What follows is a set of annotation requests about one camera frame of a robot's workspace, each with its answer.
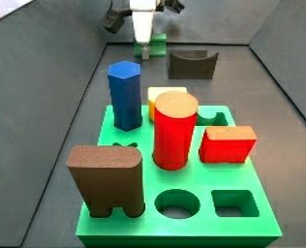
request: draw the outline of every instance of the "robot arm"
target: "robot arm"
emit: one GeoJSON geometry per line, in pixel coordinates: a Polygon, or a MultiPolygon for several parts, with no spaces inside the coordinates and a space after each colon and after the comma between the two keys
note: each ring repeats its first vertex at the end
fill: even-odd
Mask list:
{"type": "Polygon", "coordinates": [[[167,8],[174,13],[180,13],[184,5],[178,0],[130,0],[130,9],[110,9],[103,17],[106,29],[115,34],[124,23],[124,18],[132,15],[136,42],[142,45],[143,59],[150,59],[150,41],[154,27],[154,12],[167,8]]]}
{"type": "Polygon", "coordinates": [[[154,26],[154,12],[159,0],[130,0],[136,42],[143,46],[143,59],[150,59],[150,40],[154,26]]]}

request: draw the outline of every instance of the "dark brown block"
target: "dark brown block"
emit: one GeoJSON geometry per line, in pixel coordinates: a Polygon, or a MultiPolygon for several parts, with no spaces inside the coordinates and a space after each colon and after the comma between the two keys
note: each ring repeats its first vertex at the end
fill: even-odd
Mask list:
{"type": "Polygon", "coordinates": [[[76,145],[67,168],[92,217],[108,217],[114,207],[123,207],[130,217],[143,214],[143,158],[138,148],[76,145]]]}
{"type": "Polygon", "coordinates": [[[218,52],[208,57],[207,50],[171,50],[168,78],[212,79],[218,57],[218,52]]]}

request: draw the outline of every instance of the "wooden block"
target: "wooden block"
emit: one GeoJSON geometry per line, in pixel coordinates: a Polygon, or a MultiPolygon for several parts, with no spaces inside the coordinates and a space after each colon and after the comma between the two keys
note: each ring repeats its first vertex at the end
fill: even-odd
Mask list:
{"type": "Polygon", "coordinates": [[[142,127],[140,65],[120,61],[108,66],[114,126],[128,132],[142,127]]]}
{"type": "Polygon", "coordinates": [[[198,100],[187,92],[167,91],[155,99],[152,158],[168,171],[179,170],[188,162],[196,111],[198,100]]]}
{"type": "Polygon", "coordinates": [[[244,163],[255,142],[250,126],[210,126],[202,136],[199,159],[203,163],[244,163]]]}
{"type": "Polygon", "coordinates": [[[170,79],[212,79],[219,52],[207,56],[207,50],[171,50],[168,54],[170,79]]]}
{"type": "Polygon", "coordinates": [[[148,88],[148,107],[150,107],[150,120],[154,121],[154,105],[155,99],[159,94],[167,91],[188,92],[186,87],[150,87],[148,88]]]}
{"type": "Polygon", "coordinates": [[[76,145],[67,168],[92,217],[123,207],[130,217],[144,212],[143,158],[132,146],[76,145]]]}

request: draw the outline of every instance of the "square hole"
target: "square hole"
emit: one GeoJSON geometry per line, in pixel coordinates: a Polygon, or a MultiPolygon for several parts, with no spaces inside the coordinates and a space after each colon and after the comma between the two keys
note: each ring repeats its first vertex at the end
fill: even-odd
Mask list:
{"type": "Polygon", "coordinates": [[[259,210],[248,190],[214,190],[211,192],[219,217],[259,217],[259,210]]]}

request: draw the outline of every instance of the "brown arch block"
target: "brown arch block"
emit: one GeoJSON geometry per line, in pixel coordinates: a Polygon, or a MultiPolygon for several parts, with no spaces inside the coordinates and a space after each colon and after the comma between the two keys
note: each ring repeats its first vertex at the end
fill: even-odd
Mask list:
{"type": "Polygon", "coordinates": [[[123,207],[132,218],[143,214],[143,158],[138,148],[76,145],[66,164],[91,217],[110,217],[114,207],[123,207]]]}

